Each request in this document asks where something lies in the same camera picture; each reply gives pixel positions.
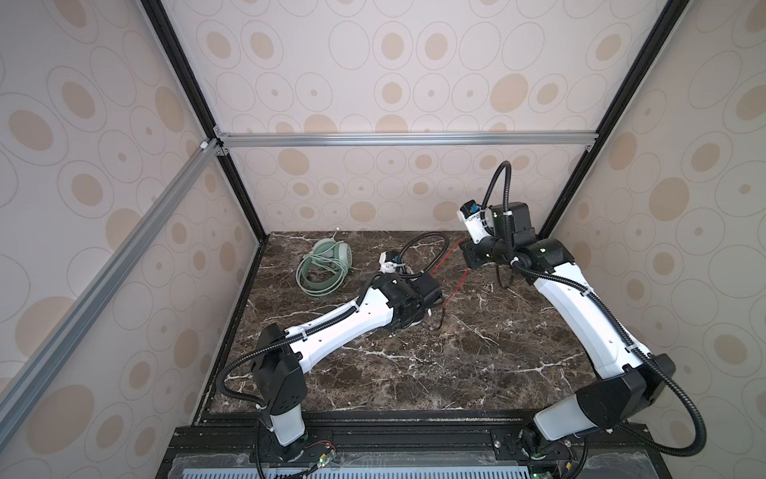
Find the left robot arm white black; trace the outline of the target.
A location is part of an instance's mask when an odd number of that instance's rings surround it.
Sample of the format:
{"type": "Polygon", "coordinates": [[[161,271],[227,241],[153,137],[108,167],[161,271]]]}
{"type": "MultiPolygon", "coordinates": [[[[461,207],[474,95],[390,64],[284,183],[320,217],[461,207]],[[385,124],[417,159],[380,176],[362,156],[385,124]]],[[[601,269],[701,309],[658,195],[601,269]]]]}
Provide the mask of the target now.
{"type": "Polygon", "coordinates": [[[375,273],[355,299],[317,319],[288,329],[269,325],[255,350],[223,368],[215,388],[227,398],[257,405],[261,423],[277,443],[293,445],[305,437],[304,376],[315,365],[370,331],[398,331],[420,323],[442,299],[441,287],[429,273],[375,273]]]}

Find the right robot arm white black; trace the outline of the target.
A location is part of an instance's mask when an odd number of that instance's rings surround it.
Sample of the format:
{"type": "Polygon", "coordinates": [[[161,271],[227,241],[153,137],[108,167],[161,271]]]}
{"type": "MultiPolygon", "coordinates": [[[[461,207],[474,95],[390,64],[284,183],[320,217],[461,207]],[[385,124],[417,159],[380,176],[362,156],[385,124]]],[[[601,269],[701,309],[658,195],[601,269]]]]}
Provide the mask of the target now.
{"type": "Polygon", "coordinates": [[[620,323],[560,241],[543,239],[512,247],[499,237],[485,237],[467,239],[461,249],[471,269],[486,263],[508,265],[533,285],[574,332],[596,372],[595,382],[535,415],[538,437],[553,442],[573,434],[622,429],[670,456],[690,457],[704,449],[704,419],[673,380],[674,362],[666,354],[652,354],[620,323]],[[690,416],[694,437],[686,446],[655,443],[628,426],[628,419],[653,405],[664,389],[680,400],[690,416]]]}

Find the mint green headphones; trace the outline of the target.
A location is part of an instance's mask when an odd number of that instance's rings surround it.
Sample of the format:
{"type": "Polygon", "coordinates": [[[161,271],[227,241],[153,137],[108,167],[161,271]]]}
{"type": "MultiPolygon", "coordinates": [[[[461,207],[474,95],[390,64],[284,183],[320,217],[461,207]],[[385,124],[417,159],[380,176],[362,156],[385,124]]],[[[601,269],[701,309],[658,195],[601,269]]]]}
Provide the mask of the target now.
{"type": "Polygon", "coordinates": [[[351,247],[345,241],[320,239],[301,259],[295,280],[310,297],[325,297],[341,287],[352,263],[351,247]]]}

